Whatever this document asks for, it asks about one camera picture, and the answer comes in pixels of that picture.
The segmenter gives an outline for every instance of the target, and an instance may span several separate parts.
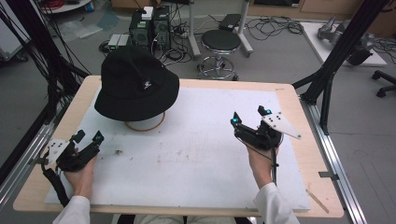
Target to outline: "wooden table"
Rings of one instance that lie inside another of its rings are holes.
[[[53,138],[69,139],[77,131],[92,98],[100,87],[100,76],[86,77],[75,99],[67,109]],[[312,209],[308,212],[296,212],[297,217],[341,217],[343,208],[330,178],[321,178],[318,172],[327,171],[320,155],[317,142],[306,119],[295,89],[290,84],[231,82],[215,80],[181,79],[180,86],[196,88],[216,88],[230,90],[274,91],[282,112],[304,137],[302,140],[291,138],[295,156],[301,170],[306,193]],[[14,202],[14,209],[25,212],[60,212],[60,204],[44,203],[50,189],[50,182],[42,175],[39,165],[35,165],[26,180],[20,194]],[[111,214],[166,214],[195,216],[233,216],[258,217],[256,209],[204,209],[204,208],[166,208],[118,205],[93,205],[95,213]]]

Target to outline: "black bucket hat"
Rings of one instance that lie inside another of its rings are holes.
[[[94,107],[110,119],[151,119],[173,105],[178,89],[178,76],[157,58],[139,47],[123,47],[102,63],[102,89]]]

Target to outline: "stain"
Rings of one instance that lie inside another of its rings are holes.
[[[315,203],[317,203],[323,209],[325,213],[330,213],[329,209],[320,201],[319,198],[317,198],[317,196],[315,196],[314,193],[309,191],[309,189],[306,189],[306,193],[308,193],[308,195],[315,201]]]
[[[353,151],[353,154],[355,154],[358,157],[366,157],[368,155],[367,152],[363,150],[355,150]]]
[[[120,154],[122,154],[122,150],[116,150],[116,151],[114,152],[114,154],[116,154],[117,156],[119,156]]]

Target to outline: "office chair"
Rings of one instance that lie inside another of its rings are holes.
[[[386,73],[376,70],[372,76],[372,79],[377,80],[381,77],[384,78],[385,80],[391,82],[393,85],[379,89],[379,91],[376,93],[376,96],[384,97],[384,96],[386,96],[386,91],[396,91],[396,77],[391,77],[390,75],[388,75]]]
[[[224,79],[230,76],[233,76],[233,81],[239,79],[233,69],[233,63],[222,57],[235,53],[240,48],[241,40],[237,34],[226,30],[207,31],[201,37],[201,44],[204,49],[215,53],[215,56],[206,57],[197,65],[198,78],[200,75],[205,75],[212,79]]]

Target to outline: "hat brim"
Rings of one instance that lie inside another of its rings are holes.
[[[151,119],[170,108],[177,99],[178,76],[163,70],[164,83],[151,95],[138,99],[121,99],[99,91],[95,109],[103,116],[121,121]]]

